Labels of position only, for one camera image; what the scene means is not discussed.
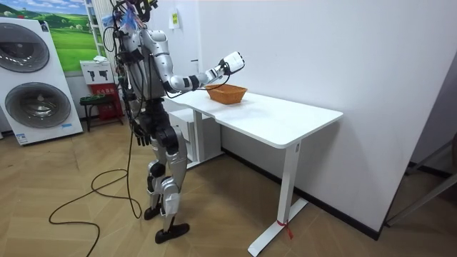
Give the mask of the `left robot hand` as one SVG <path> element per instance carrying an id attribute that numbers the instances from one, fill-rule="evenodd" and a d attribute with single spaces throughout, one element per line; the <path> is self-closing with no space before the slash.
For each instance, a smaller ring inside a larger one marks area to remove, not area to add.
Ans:
<path id="1" fill-rule="evenodd" d="M 131 130 L 136 137 L 137 144 L 139 146 L 148 146 L 151 143 L 150 136 L 142 129 L 142 127 L 136 122 L 131 122 Z"/>

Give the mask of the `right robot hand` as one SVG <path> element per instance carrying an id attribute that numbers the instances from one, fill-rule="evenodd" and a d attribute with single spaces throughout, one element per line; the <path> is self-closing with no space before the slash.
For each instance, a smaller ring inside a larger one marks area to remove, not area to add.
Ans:
<path id="1" fill-rule="evenodd" d="M 240 71 L 245 66 L 245 61 L 238 51 L 235 51 L 220 60 L 219 65 L 223 75 L 229 76 Z"/>

